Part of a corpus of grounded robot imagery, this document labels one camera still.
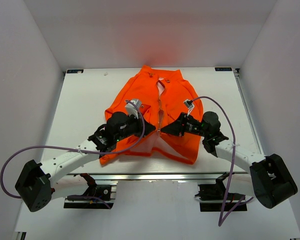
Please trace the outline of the orange jacket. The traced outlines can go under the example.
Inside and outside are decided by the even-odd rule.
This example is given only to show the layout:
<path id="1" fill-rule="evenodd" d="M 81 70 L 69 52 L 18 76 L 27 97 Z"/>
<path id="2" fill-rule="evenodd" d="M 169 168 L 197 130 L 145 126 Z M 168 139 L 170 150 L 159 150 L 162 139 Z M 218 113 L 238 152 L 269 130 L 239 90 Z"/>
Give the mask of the orange jacket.
<path id="1" fill-rule="evenodd" d="M 173 136 L 161 129 L 174 122 L 180 113 L 188 112 L 185 100 L 197 97 L 195 89 L 183 78 L 180 70 L 153 69 L 144 65 L 128 80 L 104 115 L 109 119 L 115 112 L 125 112 L 126 101 L 138 99 L 142 103 L 140 111 L 144 119 L 155 126 L 155 131 L 140 142 L 136 136 L 120 141 L 115 153 L 101 157 L 100 164 L 105 165 L 119 155 L 151 157 L 155 152 L 174 161 L 194 164 L 201 137 L 189 133 Z"/>

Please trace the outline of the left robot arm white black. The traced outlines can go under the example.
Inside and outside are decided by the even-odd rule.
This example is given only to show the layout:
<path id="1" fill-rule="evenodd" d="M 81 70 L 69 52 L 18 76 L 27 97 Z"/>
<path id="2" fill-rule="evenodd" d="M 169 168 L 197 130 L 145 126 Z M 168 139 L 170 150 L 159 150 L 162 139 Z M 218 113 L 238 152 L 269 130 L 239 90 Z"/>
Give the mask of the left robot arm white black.
<path id="1" fill-rule="evenodd" d="M 28 209 L 37 212 L 52 199 L 61 197 L 66 189 L 65 176 L 70 172 L 107 154 L 120 154 L 118 143 L 129 137 L 141 141 L 155 129 L 140 113 L 115 112 L 77 148 L 67 148 L 66 153 L 44 163 L 28 161 L 15 189 Z"/>

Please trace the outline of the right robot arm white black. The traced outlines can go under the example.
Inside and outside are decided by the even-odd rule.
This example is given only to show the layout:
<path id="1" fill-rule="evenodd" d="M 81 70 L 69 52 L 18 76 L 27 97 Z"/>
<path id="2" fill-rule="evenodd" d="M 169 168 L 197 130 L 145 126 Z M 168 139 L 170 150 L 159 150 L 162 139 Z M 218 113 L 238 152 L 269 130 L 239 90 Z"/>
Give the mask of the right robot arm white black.
<path id="1" fill-rule="evenodd" d="M 161 131 L 182 137 L 192 134 L 203 138 L 204 149 L 213 156 L 234 161 L 234 164 L 250 175 L 249 195 L 264 207 L 272 209 L 298 192 L 298 187 L 283 159 L 272 154 L 265 156 L 235 145 L 220 131 L 221 123 L 215 112 L 208 111 L 198 121 L 182 112 L 177 120 Z"/>

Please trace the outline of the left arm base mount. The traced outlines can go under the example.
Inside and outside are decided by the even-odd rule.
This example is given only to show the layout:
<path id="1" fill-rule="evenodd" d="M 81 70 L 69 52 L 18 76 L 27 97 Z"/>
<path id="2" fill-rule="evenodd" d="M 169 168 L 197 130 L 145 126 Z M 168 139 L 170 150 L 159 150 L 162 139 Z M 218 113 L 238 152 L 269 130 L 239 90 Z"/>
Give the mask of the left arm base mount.
<path id="1" fill-rule="evenodd" d="M 83 192 L 66 196 L 64 209 L 110 210 L 116 198 L 117 185 L 111 181 L 96 181 L 91 175 L 75 175 Z"/>

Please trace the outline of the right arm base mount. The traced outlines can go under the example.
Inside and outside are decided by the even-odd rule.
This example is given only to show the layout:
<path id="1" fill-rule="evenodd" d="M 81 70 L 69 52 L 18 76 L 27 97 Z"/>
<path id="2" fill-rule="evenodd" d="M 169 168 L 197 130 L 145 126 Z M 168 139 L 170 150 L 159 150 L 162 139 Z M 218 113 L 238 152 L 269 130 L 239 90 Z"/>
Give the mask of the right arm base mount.
<path id="1" fill-rule="evenodd" d="M 227 181 L 226 177 L 229 173 L 224 173 L 218 177 L 214 183 L 205 183 L 198 185 L 198 193 L 194 195 L 199 200 L 200 212 L 220 212 L 222 202 L 226 191 Z M 242 194 L 228 192 L 224 211 L 229 211 L 242 197 Z M 234 209 L 234 212 L 248 211 L 247 205 L 243 204 L 246 199 L 244 198 L 239 206 Z"/>

